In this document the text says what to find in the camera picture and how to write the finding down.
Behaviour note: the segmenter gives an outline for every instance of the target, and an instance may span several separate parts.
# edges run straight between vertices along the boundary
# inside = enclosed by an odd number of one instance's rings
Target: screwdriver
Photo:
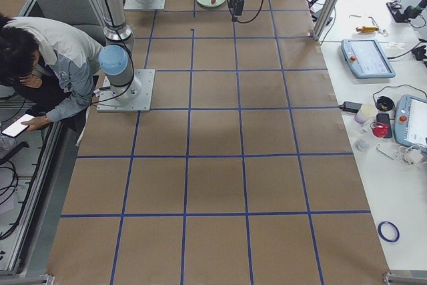
[[[363,27],[356,27],[356,31],[358,32],[358,33],[373,33],[373,32],[375,32],[375,31],[378,31],[378,30],[380,30],[380,28],[378,27],[378,26],[369,26],[369,27],[366,27],[366,26],[363,26]]]

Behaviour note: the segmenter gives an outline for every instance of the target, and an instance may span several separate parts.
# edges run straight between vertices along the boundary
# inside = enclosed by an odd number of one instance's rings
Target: tiled surface
[[[246,0],[241,20],[260,2]],[[135,67],[156,69],[152,110],[91,110],[47,267],[55,283],[382,284],[305,0],[265,0],[245,25],[226,5],[165,9],[126,12]]]

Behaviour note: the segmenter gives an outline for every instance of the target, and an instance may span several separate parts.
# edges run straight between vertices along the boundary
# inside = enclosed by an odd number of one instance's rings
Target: smartphone
[[[1,133],[7,137],[15,138],[19,134],[23,133],[29,127],[28,125],[22,125],[21,123],[23,121],[32,120],[33,118],[34,118],[34,116],[25,114],[24,116],[20,117],[17,121],[12,123],[5,130],[3,130]]]

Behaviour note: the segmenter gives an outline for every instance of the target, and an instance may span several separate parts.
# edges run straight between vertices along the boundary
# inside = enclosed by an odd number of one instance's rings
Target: cup
[[[378,110],[370,103],[364,103],[360,106],[359,111],[354,116],[354,120],[358,123],[366,123],[369,119],[376,116]]]

